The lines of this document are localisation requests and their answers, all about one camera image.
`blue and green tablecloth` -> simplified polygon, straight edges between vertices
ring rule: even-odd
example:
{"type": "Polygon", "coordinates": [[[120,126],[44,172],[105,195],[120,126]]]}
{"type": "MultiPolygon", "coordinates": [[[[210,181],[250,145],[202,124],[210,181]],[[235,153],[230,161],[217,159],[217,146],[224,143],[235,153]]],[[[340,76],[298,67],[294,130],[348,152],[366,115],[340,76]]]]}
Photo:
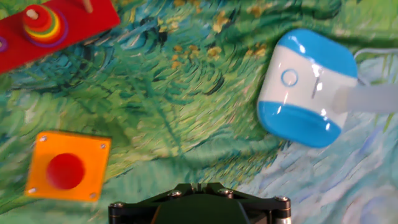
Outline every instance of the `blue and green tablecloth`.
{"type": "MultiPolygon", "coordinates": [[[[0,19],[42,2],[1,1],[0,19]]],[[[0,76],[0,223],[107,223],[109,203],[182,182],[286,195],[295,224],[396,222],[396,116],[350,114],[337,142],[316,150],[267,134],[256,100],[287,31],[352,53],[398,47],[398,0],[113,3],[117,28],[0,76]],[[113,138],[99,202],[23,196],[35,136],[49,129],[113,138]]],[[[395,54],[356,59],[373,85],[396,82],[395,54]]]]}

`blue and white container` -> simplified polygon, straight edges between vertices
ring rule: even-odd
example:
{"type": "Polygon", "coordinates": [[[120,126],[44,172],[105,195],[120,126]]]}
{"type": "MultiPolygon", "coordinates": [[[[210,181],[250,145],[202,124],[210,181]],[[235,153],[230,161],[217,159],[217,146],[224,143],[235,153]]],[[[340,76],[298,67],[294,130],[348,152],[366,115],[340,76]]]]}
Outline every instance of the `blue and white container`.
{"type": "Polygon", "coordinates": [[[332,109],[336,92],[357,83],[356,62],[347,48],[310,30],[292,30],[274,49],[257,103],[259,120],[276,136],[326,147],[348,115],[332,109]]]}

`red cylinder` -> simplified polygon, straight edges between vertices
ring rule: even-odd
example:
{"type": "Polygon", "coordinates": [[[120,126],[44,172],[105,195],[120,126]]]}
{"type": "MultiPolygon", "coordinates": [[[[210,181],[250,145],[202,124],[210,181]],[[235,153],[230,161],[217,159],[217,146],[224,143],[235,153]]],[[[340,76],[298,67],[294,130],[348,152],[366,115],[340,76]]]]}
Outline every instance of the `red cylinder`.
{"type": "Polygon", "coordinates": [[[46,25],[49,19],[51,19],[50,14],[40,5],[30,5],[24,10],[23,21],[28,27],[43,27],[46,25]],[[37,19],[31,19],[29,16],[27,16],[26,12],[29,9],[33,9],[39,15],[39,17],[37,19]]]}
{"type": "Polygon", "coordinates": [[[83,162],[74,154],[64,153],[55,156],[47,166],[47,180],[60,190],[75,188],[83,180],[83,162]]]}

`green brushstroke pattern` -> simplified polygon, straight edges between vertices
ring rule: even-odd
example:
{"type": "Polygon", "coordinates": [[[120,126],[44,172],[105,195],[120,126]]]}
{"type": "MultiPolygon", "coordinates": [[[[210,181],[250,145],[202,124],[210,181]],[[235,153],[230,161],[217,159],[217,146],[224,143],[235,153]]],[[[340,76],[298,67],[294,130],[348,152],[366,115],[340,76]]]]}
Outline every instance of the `green brushstroke pattern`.
{"type": "MultiPolygon", "coordinates": [[[[0,2],[0,18],[42,2],[0,2]]],[[[113,3],[117,28],[0,77],[0,213],[11,210],[1,223],[106,223],[114,200],[249,181],[284,144],[256,118],[284,33],[308,28],[352,51],[398,45],[397,0],[113,3]],[[49,129],[113,138],[98,203],[22,195],[35,136],[49,129]]]]}

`rainbow stacking rings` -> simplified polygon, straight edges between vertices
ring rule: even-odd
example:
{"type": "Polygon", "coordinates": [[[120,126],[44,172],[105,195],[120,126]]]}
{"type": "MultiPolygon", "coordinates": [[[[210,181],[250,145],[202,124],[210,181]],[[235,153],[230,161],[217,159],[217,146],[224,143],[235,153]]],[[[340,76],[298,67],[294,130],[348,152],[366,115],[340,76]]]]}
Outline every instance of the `rainbow stacking rings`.
{"type": "Polygon", "coordinates": [[[63,14],[43,5],[28,6],[24,11],[23,23],[26,37],[39,47],[55,47],[65,40],[68,33],[63,14]],[[33,10],[38,17],[29,17],[29,10],[33,10]]]}
{"type": "Polygon", "coordinates": [[[8,48],[8,43],[5,38],[0,37],[0,52],[5,52],[8,48]]]}

